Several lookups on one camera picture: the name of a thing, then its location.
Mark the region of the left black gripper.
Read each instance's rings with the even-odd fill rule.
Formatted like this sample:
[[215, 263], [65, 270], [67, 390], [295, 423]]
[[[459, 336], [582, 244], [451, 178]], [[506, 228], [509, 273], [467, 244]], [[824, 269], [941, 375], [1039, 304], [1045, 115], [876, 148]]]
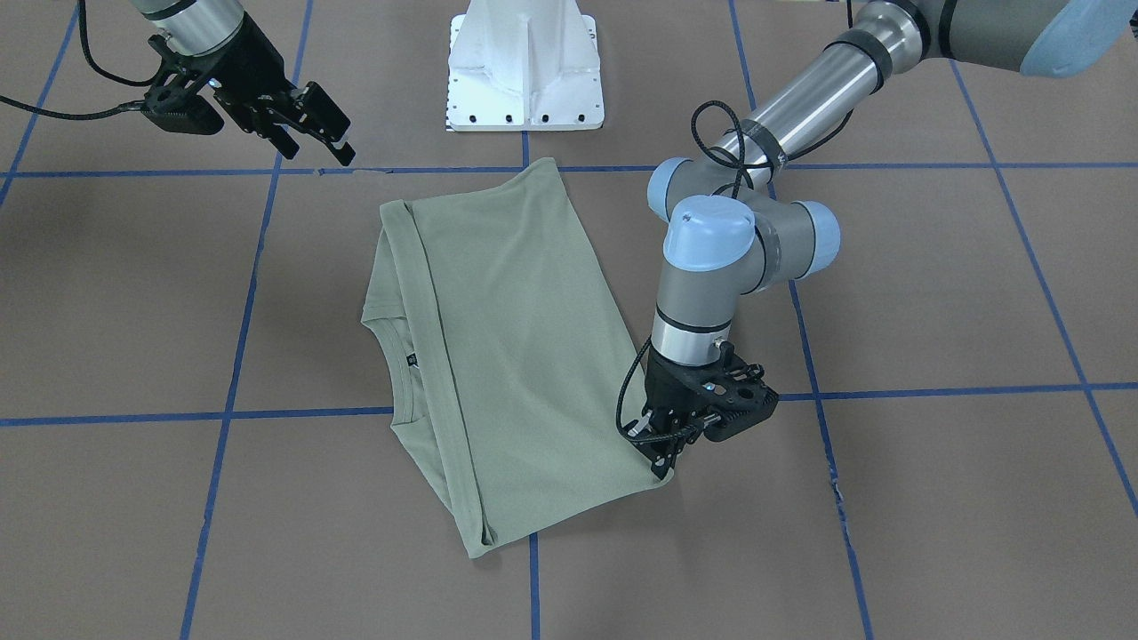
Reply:
[[644, 343], [622, 389], [646, 360], [646, 400], [641, 417], [622, 424], [622, 438], [650, 460], [660, 482], [675, 474], [684, 448], [700, 437], [726, 441], [773, 416], [780, 393], [765, 384], [765, 369], [737, 356], [733, 343], [717, 343], [710, 364], [675, 364]]

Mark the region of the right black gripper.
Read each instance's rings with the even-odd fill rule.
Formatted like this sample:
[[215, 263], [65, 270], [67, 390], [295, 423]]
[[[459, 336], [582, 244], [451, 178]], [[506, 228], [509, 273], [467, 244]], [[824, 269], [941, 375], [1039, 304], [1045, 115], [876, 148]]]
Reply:
[[159, 129], [195, 136], [220, 132], [222, 117], [200, 95], [211, 87], [212, 97], [236, 125], [259, 134], [284, 159], [292, 161], [300, 150], [288, 125], [316, 138], [341, 166], [351, 166], [357, 157], [345, 141], [352, 121], [341, 107], [318, 82], [298, 90], [284, 76], [281, 54], [248, 13], [214, 52], [176, 52], [159, 34], [148, 44], [162, 64], [145, 92], [142, 113]]

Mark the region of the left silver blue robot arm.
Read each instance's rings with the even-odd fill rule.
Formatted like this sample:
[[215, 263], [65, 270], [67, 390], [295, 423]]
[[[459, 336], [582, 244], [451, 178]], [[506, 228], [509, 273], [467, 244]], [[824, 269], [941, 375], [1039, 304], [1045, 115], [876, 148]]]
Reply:
[[836, 214], [820, 203], [781, 203], [773, 178], [820, 148], [853, 109], [930, 58], [1070, 77], [1110, 50], [1133, 1], [869, 1], [846, 32], [695, 159], [653, 171], [649, 207], [667, 224], [640, 418], [615, 417], [622, 438], [670, 477], [700, 438], [728, 440], [768, 419], [780, 394], [729, 340], [739, 298], [805, 279], [838, 257]]

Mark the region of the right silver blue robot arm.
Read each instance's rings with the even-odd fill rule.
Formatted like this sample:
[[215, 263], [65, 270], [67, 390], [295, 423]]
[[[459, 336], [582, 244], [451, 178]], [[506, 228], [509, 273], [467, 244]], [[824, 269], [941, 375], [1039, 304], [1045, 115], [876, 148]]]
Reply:
[[213, 136], [226, 114], [245, 133], [296, 157], [296, 131], [318, 139], [343, 166], [355, 150], [344, 141], [351, 120], [318, 82], [298, 87], [284, 57], [238, 1], [135, 1], [155, 28], [148, 44], [160, 56], [142, 114], [159, 129]]

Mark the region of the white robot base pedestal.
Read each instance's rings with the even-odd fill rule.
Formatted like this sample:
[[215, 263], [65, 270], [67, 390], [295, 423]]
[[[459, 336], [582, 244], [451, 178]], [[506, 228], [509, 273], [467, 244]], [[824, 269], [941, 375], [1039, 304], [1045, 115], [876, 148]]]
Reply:
[[576, 1], [471, 1], [448, 36], [450, 131], [603, 126], [597, 22]]

